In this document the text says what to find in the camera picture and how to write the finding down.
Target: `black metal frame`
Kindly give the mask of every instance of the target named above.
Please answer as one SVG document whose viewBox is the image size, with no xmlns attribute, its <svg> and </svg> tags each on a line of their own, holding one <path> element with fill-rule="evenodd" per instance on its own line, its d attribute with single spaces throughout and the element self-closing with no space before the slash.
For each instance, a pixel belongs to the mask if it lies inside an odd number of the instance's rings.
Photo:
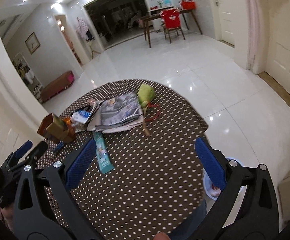
<svg viewBox="0 0 290 240">
<path fill-rule="evenodd" d="M 19 239 L 25 240 L 31 235 L 31 239 L 44 236 L 46 239 L 103 240 L 65 188 L 67 169 L 89 141 L 70 153 L 61 166 L 35 169 L 36 163 L 31 162 L 31 168 L 23 170 L 14 203 L 14 233 Z M 69 228 L 58 224 L 44 187 L 51 188 Z"/>
<path fill-rule="evenodd" d="M 266 166 L 257 168 L 233 167 L 220 151 L 214 150 L 205 140 L 217 161 L 224 168 L 227 185 L 203 222 L 187 240 L 215 239 L 274 239 L 278 235 L 279 217 L 274 186 Z M 66 170 L 72 165 L 84 145 L 70 153 L 61 166 L 23 170 L 18 184 L 14 207 L 14 231 L 20 240 L 64 239 L 103 240 L 81 212 L 70 192 L 65 188 Z M 240 187 L 247 190 L 240 211 L 233 224 L 222 228 L 235 203 Z M 44 187 L 50 187 L 59 210 L 69 227 L 57 223 L 48 202 Z"/>
</svg>

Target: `polka dot tablecloth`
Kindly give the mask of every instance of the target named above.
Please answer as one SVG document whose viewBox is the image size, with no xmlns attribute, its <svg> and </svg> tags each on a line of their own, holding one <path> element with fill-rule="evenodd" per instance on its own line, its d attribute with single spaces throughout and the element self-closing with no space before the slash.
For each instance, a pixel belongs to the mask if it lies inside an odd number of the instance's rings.
<svg viewBox="0 0 290 240">
<path fill-rule="evenodd" d="M 142 126 L 130 131 L 104 134 L 107 150 L 115 169 L 101 174 L 96 158 L 87 169 L 72 196 L 82 212 L 104 239 L 152 240 L 157 232 L 171 232 L 199 206 L 203 196 L 202 166 L 194 151 L 196 137 L 204 136 L 206 122 L 192 106 L 172 89 L 147 80 L 121 80 L 107 83 L 85 94 L 62 114 L 69 116 L 87 105 L 89 98 L 110 99 L 125 93 L 137 93 L 146 83 L 155 89 L 153 103 L 160 115 L 147 122 L 151 133 Z M 157 109 L 150 109 L 154 115 Z M 77 135 L 75 142 L 54 157 L 55 143 L 38 162 L 47 167 L 79 148 L 90 132 Z M 51 207 L 60 224 L 67 226 L 49 188 Z"/>
</svg>

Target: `white tile floor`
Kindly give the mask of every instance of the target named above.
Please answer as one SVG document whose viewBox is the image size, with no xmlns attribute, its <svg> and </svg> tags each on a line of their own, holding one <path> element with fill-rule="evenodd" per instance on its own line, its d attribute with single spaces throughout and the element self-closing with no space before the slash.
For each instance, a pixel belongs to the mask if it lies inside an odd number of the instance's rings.
<svg viewBox="0 0 290 240">
<path fill-rule="evenodd" d="M 188 99 L 208 122 L 211 146 L 244 166 L 268 166 L 275 188 L 290 169 L 290 108 L 258 76 L 233 61 L 234 49 L 195 33 L 186 40 L 152 33 L 150 49 L 138 37 L 97 56 L 72 87 L 44 107 L 55 114 L 106 82 L 142 78 L 165 84 Z M 227 224 L 242 201 L 240 194 Z"/>
</svg>

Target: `red bag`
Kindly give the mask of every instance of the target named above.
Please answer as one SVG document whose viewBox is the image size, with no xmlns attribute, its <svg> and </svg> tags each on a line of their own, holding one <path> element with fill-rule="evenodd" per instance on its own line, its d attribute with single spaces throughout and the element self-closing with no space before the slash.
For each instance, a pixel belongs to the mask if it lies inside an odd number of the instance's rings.
<svg viewBox="0 0 290 240">
<path fill-rule="evenodd" d="M 194 1 L 184 1 L 182 0 L 182 6 L 184 10 L 195 10 L 196 9 L 196 4 Z"/>
</svg>

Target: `silver screw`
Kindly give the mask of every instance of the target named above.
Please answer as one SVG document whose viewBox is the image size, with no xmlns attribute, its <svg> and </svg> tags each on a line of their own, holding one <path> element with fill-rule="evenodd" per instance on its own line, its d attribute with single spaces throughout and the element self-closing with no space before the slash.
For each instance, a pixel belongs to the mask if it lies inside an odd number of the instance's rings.
<svg viewBox="0 0 290 240">
<path fill-rule="evenodd" d="M 24 167 L 24 170 L 25 170 L 25 171 L 29 171 L 31 168 L 32 168 L 31 165 L 26 165 L 26 166 Z"/>
<path fill-rule="evenodd" d="M 62 163 L 60 161 L 56 161 L 53 164 L 54 168 L 59 168 L 59 167 L 61 167 L 61 165 L 62 165 Z"/>
<path fill-rule="evenodd" d="M 238 163 L 235 160 L 230 160 L 229 161 L 229 165 L 232 166 L 232 167 L 236 167 L 238 165 Z"/>
<path fill-rule="evenodd" d="M 261 169 L 262 171 L 267 170 L 267 167 L 266 167 L 265 164 L 261 164 L 259 167 L 260 167 L 260 169 Z"/>
</svg>

